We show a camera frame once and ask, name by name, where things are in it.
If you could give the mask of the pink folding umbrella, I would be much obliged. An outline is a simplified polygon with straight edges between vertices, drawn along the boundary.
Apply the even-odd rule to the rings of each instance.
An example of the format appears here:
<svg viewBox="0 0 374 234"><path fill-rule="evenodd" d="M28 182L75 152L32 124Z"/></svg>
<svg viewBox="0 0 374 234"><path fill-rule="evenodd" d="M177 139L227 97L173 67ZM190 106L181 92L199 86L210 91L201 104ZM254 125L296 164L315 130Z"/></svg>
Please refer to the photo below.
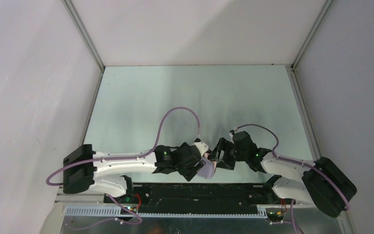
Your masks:
<svg viewBox="0 0 374 234"><path fill-rule="evenodd" d="M205 152L203 154L203 158L206 158L207 160L214 161L214 154L212 152Z"/></svg>

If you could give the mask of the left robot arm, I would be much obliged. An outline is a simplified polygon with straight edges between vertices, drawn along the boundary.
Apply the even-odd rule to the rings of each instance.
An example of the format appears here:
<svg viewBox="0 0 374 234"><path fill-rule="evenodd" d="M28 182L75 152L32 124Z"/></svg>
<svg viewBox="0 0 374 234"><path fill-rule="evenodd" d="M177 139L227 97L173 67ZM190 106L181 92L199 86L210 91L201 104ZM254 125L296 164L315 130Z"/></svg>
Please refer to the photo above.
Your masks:
<svg viewBox="0 0 374 234"><path fill-rule="evenodd" d="M202 141L178 147L158 145L153 150L133 155L94 151L84 144L63 160L63 192L78 194L93 191L121 197L132 194L129 173L171 174L177 172L186 181L195 176L210 179L216 165L208 159L209 147Z"/></svg>

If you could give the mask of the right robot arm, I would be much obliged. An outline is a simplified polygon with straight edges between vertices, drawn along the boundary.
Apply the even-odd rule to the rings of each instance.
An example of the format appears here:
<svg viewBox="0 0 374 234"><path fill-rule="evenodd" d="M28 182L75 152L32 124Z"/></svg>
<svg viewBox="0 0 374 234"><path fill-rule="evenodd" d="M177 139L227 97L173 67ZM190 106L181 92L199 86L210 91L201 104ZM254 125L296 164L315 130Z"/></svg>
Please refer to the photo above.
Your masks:
<svg viewBox="0 0 374 234"><path fill-rule="evenodd" d="M208 154L216 167L233 170L237 162L245 162L254 172L271 174L266 190L278 198L294 199L315 205L329 217L338 217L356 195L357 187L330 159L298 160L280 155L254 143L248 132L220 138Z"/></svg>

